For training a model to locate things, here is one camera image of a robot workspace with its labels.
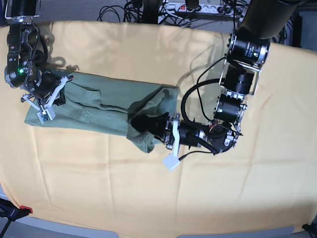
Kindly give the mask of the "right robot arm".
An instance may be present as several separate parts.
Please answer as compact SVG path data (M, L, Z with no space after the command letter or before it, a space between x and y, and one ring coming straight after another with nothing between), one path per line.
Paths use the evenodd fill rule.
M65 104L64 87L72 77L63 80L44 69L48 48L40 27L34 22L40 9L39 0L6 0L2 12L9 23L5 82L12 88L25 90L27 93L21 101L36 101L38 110L43 112L49 104Z

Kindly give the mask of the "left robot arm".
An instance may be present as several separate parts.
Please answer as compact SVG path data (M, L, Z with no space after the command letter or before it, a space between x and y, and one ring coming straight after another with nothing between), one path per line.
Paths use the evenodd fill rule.
M271 39L293 14L296 0L252 0L242 21L234 24L228 52L221 58L223 69L218 79L198 80L183 96L179 114L158 117L136 116L131 124L138 132L149 132L163 142L172 154L167 161L180 162L179 146L204 147L216 155L236 145L241 121L247 108L246 97L254 95L262 66L269 54ZM187 99L203 86L218 84L222 89L213 118L204 125L190 120Z

